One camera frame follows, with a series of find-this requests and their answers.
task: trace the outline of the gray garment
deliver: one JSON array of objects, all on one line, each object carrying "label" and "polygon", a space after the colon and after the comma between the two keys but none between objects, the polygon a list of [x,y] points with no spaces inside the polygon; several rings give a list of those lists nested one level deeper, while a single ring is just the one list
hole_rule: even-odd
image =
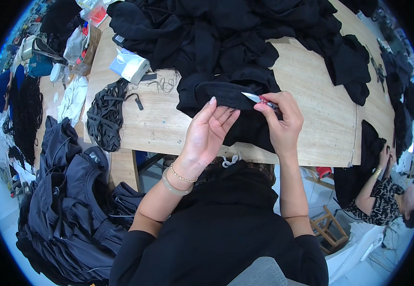
[{"label": "gray garment", "polygon": [[305,284],[287,279],[272,257],[259,257],[228,286],[303,286]]},{"label": "gray garment", "polygon": [[[125,183],[110,194],[101,149],[82,152],[68,118],[55,124],[52,119],[47,118],[38,184],[30,206],[21,208],[16,245],[32,265],[40,264],[34,257],[49,262],[37,271],[55,267],[72,282],[108,279],[144,194]],[[50,277],[59,281],[59,275]]]}]

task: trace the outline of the chair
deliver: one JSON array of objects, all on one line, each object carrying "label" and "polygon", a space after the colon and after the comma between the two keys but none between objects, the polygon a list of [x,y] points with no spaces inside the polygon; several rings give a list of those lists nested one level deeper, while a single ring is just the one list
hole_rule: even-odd
[{"label": "chair", "polygon": [[[341,249],[345,243],[348,241],[348,235],[345,233],[345,231],[342,229],[339,222],[336,220],[336,218],[332,215],[330,210],[326,205],[323,206],[323,209],[325,209],[326,214],[312,220],[310,219],[310,225],[313,229],[315,229],[314,234],[315,236],[321,235],[326,239],[326,241],[332,246],[330,249],[326,249],[320,244],[320,248],[327,254],[330,255],[332,253],[335,253],[337,250]],[[334,225],[337,227],[339,232],[342,234],[342,237],[337,239],[332,232],[328,229],[331,225],[331,222],[334,222]]]}]

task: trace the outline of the gold bangle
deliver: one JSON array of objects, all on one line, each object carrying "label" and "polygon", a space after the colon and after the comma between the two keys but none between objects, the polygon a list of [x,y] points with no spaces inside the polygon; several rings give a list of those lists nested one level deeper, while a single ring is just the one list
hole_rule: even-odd
[{"label": "gold bangle", "polygon": [[382,172],[382,167],[377,166],[376,171],[373,174],[373,176],[374,176],[374,178],[376,178],[376,180],[379,178],[381,172]]},{"label": "gold bangle", "polygon": [[180,177],[180,175],[178,175],[177,173],[175,173],[175,171],[173,170],[173,167],[172,167],[172,165],[173,165],[173,163],[172,164],[170,164],[170,171],[172,171],[172,173],[178,178],[178,179],[180,179],[180,180],[184,180],[185,182],[188,182],[188,183],[195,183],[196,181],[197,181],[197,179],[196,180],[188,180],[188,179],[185,179],[185,178],[183,178],[183,177]]}]

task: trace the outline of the woman's left hand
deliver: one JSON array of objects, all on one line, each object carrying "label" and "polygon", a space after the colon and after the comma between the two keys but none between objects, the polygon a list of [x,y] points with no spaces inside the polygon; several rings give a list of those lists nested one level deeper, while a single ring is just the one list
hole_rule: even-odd
[{"label": "woman's left hand", "polygon": [[193,118],[186,133],[186,142],[177,163],[189,168],[191,178],[197,177],[220,151],[224,137],[240,115],[240,110],[216,106],[212,97],[204,108]]}]

